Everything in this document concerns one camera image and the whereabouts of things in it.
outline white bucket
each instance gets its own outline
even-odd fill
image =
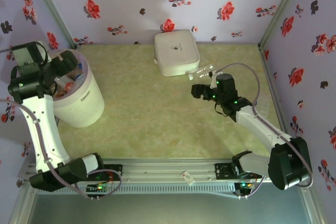
[[[54,113],[72,127],[86,127],[101,117],[105,103],[85,56],[78,51],[67,50],[82,64],[86,78],[74,93],[54,101]]]

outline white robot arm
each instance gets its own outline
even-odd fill
[[[55,78],[72,71],[78,65],[77,59],[70,51],[65,51],[60,54],[62,61],[58,57],[51,60],[39,42],[12,47],[12,52],[18,66],[12,70],[8,91],[15,102],[33,112],[44,140],[39,139],[36,122],[20,108],[27,121],[36,155],[37,175],[29,179],[31,185],[46,191],[64,187],[50,171],[50,165],[68,184],[86,180],[88,174],[103,168],[103,161],[97,153],[70,160],[58,133],[51,96]]]
[[[292,138],[263,118],[254,109],[253,104],[244,97],[239,97],[231,74],[210,72],[211,85],[195,84],[192,95],[195,98],[214,101],[219,105],[224,116],[241,124],[252,132],[265,146],[270,156],[261,156],[245,151],[232,158],[231,167],[235,175],[243,176],[254,173],[269,177],[281,190],[297,185],[310,177],[312,171],[308,147],[301,137]]]

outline wire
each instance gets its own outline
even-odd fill
[[[218,72],[221,72],[221,71],[223,71],[224,69],[226,69],[227,67],[230,67],[230,66],[233,66],[233,65],[241,65],[241,66],[243,66],[243,67],[246,67],[247,69],[249,69],[252,73],[253,73],[253,75],[255,76],[255,78],[256,78],[256,80],[257,80],[257,83],[258,83],[258,92],[257,92],[257,95],[256,95],[256,98],[254,99],[254,101],[253,101],[253,103],[252,103],[252,111],[253,111],[253,114],[255,115],[255,117],[257,118],[257,119],[259,119],[264,125],[266,125],[266,127],[268,127],[271,131],[273,131],[274,132],[274,134],[276,134],[281,140],[283,140],[293,151],[294,151],[294,153],[299,157],[299,159],[302,161],[302,163],[303,163],[303,165],[305,166],[305,168],[307,169],[307,171],[308,171],[308,174],[309,174],[309,182],[308,182],[308,184],[306,184],[306,185],[299,185],[299,184],[296,184],[296,186],[298,186],[298,187],[300,187],[300,188],[309,188],[309,187],[311,187],[312,186],[312,184],[313,184],[313,181],[314,181],[314,179],[313,179],[313,172],[312,172],[312,170],[311,170],[311,168],[309,167],[309,165],[308,165],[308,163],[307,163],[307,161],[302,157],[302,155],[298,152],[298,150],[284,137],[284,136],[282,136],[281,135],[281,133],[279,133],[276,129],[274,129],[271,125],[269,125],[264,119],[262,119],[259,115],[258,115],[258,113],[257,113],[257,111],[256,111],[256,108],[255,108],[255,106],[256,106],[256,103],[257,103],[257,100],[258,100],[258,98],[259,98],[259,95],[260,95],[260,80],[259,80],[259,78],[258,78],[258,75],[257,75],[257,73],[255,72],[255,70],[254,69],[252,69],[250,66],[248,66],[248,65],[246,65],[246,64],[243,64],[243,63],[239,63],[239,62],[237,62],[237,63],[232,63],[232,64],[229,64],[229,65],[227,65],[227,66],[225,66],[225,67],[223,67],[223,68],[221,68],[221,69],[219,69],[219,70],[216,70],[216,73],[218,73]]]
[[[41,126],[40,126],[40,123],[38,122],[38,119],[36,118],[35,114],[29,109],[27,108],[26,106],[22,105],[22,104],[19,104],[17,102],[14,102],[14,101],[11,101],[11,100],[4,100],[4,99],[0,99],[0,103],[3,102],[3,103],[11,103],[12,105],[15,105],[19,108],[21,108],[22,110],[24,110],[30,117],[31,119],[33,120],[33,123],[35,124],[35,127],[36,127],[36,130],[37,130],[37,135],[38,135],[38,140],[39,140],[39,143],[40,143],[40,146],[41,146],[41,151],[42,151],[42,155],[43,155],[43,158],[45,160],[45,162],[47,163],[52,175],[64,186],[70,188],[71,190],[77,192],[78,194],[80,194],[81,196],[87,198],[87,199],[91,199],[93,200],[93,198],[90,198],[89,195],[85,194],[84,192],[82,192],[77,186],[72,186],[71,184],[67,183],[64,179],[62,179],[58,174],[57,172],[55,171],[55,169],[53,168],[52,164],[50,163],[49,161],[49,158],[47,156],[47,151],[46,151],[46,147],[44,145],[44,139],[43,139],[43,135],[42,135],[42,131],[41,131]],[[115,173],[119,176],[119,179],[120,179],[120,182],[118,184],[118,186],[112,190],[111,192],[109,192],[108,194],[105,194],[104,196],[102,197],[105,197],[105,196],[108,196],[108,195],[111,195],[113,194],[115,191],[117,191],[119,189],[119,187],[121,186],[121,175],[116,171],[116,170],[112,170],[112,169],[100,169],[100,170],[94,170],[92,172],[90,172],[88,175],[91,175],[91,174],[95,174],[95,173],[100,173],[100,172],[112,172],[112,173]]]
[[[0,50],[0,54],[3,53],[3,52],[9,52],[11,50],[12,50],[11,48],[6,48],[6,49],[3,49],[3,50]]]
[[[54,96],[54,94],[56,94],[56,92],[57,92],[57,87],[58,87],[58,84],[57,84],[56,81],[54,81],[54,84],[55,84],[55,89],[54,89],[53,93],[51,94],[52,97]]]
[[[46,53],[45,55],[45,58],[44,58],[44,61],[43,63],[40,65],[41,67],[44,67],[47,63],[48,63],[48,52],[46,50],[46,48],[38,41],[35,41],[36,44],[40,45],[43,49],[44,49],[44,52]]]

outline small label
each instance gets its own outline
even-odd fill
[[[89,92],[87,92],[87,93],[86,93],[86,95],[85,95],[85,96],[84,96],[82,99],[80,99],[80,101],[81,101],[81,102],[82,102],[82,101],[84,101],[84,100],[85,100],[85,98],[86,98],[86,97],[88,97],[89,93],[90,93],[90,91],[89,91]]]
[[[176,46],[171,46],[170,48],[171,48],[171,49],[174,49],[174,50],[178,50],[178,49],[180,49],[180,50],[182,51],[181,43],[179,43],[179,45],[176,45]]]
[[[182,173],[182,178],[188,183],[188,185],[191,185],[195,182],[194,178],[190,175],[188,171]]]

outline floral wallpaper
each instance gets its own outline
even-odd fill
[[[198,42],[258,43],[281,0],[52,1],[77,44],[80,38],[95,44],[152,44],[155,34],[182,29],[192,31]],[[285,23],[284,34],[290,19]]]
[[[336,26],[334,0],[291,0],[264,45],[267,68],[293,136],[309,147],[317,190],[336,222]]]
[[[42,0],[0,0],[0,50],[41,40],[47,50],[69,47]],[[7,86],[16,65],[11,51],[0,54],[0,99],[12,100]],[[0,216],[8,223],[23,181],[19,172],[34,160],[33,145],[21,111],[0,103]]]

